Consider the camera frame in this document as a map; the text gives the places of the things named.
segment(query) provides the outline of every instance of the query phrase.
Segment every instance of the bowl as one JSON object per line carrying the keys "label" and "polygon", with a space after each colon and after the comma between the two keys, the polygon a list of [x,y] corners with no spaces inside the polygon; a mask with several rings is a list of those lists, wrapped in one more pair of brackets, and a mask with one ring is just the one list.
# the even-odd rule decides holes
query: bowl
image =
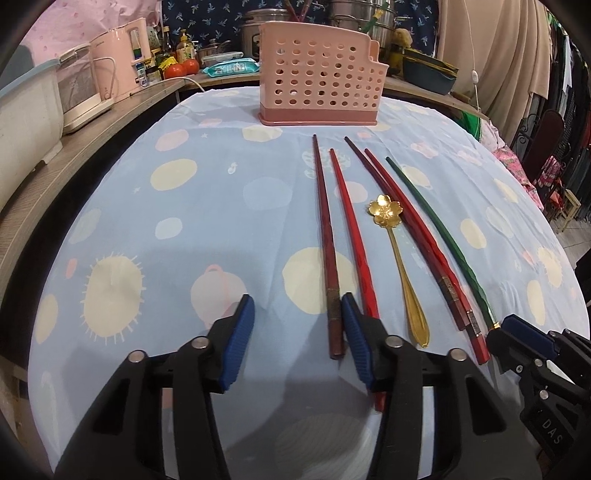
{"label": "bowl", "polygon": [[440,95],[451,92],[457,79],[457,73],[452,70],[443,70],[409,57],[402,60],[402,70],[408,83]]}
{"label": "bowl", "polygon": [[455,68],[453,65],[441,60],[434,59],[433,57],[425,55],[423,52],[415,50],[413,48],[405,48],[403,55],[406,58],[421,61],[422,63],[432,65],[440,70],[451,70],[455,74],[457,74],[459,71],[459,69]]}

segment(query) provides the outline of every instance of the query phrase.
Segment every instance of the power cord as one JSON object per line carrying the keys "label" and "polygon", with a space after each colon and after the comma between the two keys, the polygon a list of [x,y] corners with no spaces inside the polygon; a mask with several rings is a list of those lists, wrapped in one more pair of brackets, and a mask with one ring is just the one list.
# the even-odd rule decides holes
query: power cord
{"label": "power cord", "polygon": [[117,62],[113,57],[99,57],[97,59],[94,59],[94,61],[99,60],[110,60],[113,62],[113,76],[111,77],[111,89],[109,90],[109,98],[111,98],[113,96],[113,86],[115,85],[115,73],[117,71]]}
{"label": "power cord", "polygon": [[203,89],[203,87],[202,87],[202,86],[199,84],[199,82],[197,82],[197,81],[193,80],[192,78],[190,78],[190,77],[173,77],[173,78],[171,78],[171,79],[164,79],[164,80],[161,80],[161,81],[160,81],[160,82],[158,82],[158,83],[153,83],[152,85],[148,85],[146,88],[142,88],[142,89],[141,89],[139,92],[130,93],[129,95],[130,95],[130,96],[132,96],[132,95],[137,95],[138,93],[141,93],[141,92],[143,92],[143,91],[147,90],[147,89],[148,89],[148,88],[150,88],[150,87],[154,87],[154,86],[156,86],[156,85],[160,85],[162,82],[172,82],[173,80],[188,80],[189,82],[191,82],[192,84],[194,84],[194,85],[195,85],[195,86],[196,86],[196,87],[197,87],[199,90],[201,90],[203,93],[205,93],[205,90],[204,90],[204,89]]}
{"label": "power cord", "polygon": [[476,53],[474,50],[474,39],[472,38],[472,23],[470,22],[470,13],[468,12],[468,4],[464,0],[464,7],[466,8],[466,17],[468,18],[468,32],[470,34],[470,43],[472,45],[472,83],[476,92],[476,108],[480,111],[480,101],[478,99],[478,72],[476,71]]}

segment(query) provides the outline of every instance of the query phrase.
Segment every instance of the curtain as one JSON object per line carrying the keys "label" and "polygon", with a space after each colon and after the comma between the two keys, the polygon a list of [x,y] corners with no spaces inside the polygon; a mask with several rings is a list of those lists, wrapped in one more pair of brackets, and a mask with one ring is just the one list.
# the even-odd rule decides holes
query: curtain
{"label": "curtain", "polygon": [[155,8],[156,0],[56,0],[37,19],[22,44],[39,65],[140,17],[153,24]]}
{"label": "curtain", "polygon": [[439,11],[437,58],[460,69],[454,90],[474,98],[475,68],[480,107],[511,142],[531,96],[548,97],[551,50],[545,7],[537,0],[440,0]]}

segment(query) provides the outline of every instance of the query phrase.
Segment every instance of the dark brown chopstick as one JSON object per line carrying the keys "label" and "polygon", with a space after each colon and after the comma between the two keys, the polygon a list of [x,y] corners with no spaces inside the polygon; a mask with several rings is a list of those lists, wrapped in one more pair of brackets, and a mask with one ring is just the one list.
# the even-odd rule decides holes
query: dark brown chopstick
{"label": "dark brown chopstick", "polygon": [[335,240],[330,224],[329,200],[324,183],[322,160],[318,148],[318,138],[312,137],[314,144],[314,165],[316,166],[316,184],[318,190],[318,207],[322,230],[322,251],[324,258],[324,287],[326,290],[326,308],[329,327],[329,351],[333,360],[343,358],[345,343],[343,341],[343,319],[340,311],[339,275],[336,268]]}

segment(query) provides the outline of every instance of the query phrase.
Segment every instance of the metal screw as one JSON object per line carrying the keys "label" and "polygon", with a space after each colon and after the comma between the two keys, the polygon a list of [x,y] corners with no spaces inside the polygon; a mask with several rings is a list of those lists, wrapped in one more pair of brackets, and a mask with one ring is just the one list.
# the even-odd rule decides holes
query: metal screw
{"label": "metal screw", "polygon": [[127,360],[133,364],[138,364],[145,358],[145,356],[146,354],[143,353],[142,350],[136,350],[128,355]]}
{"label": "metal screw", "polygon": [[390,335],[386,337],[386,345],[391,348],[400,348],[404,345],[404,340],[402,340],[399,336]]}
{"label": "metal screw", "polygon": [[462,350],[461,348],[454,348],[450,352],[450,355],[457,362],[463,362],[466,358],[468,358],[468,356],[466,355],[466,352],[464,350]]}
{"label": "metal screw", "polygon": [[197,338],[194,338],[193,341],[191,342],[191,346],[193,348],[196,348],[197,350],[201,350],[202,348],[207,348],[208,345],[209,345],[209,340],[207,339],[207,337],[197,337]]}

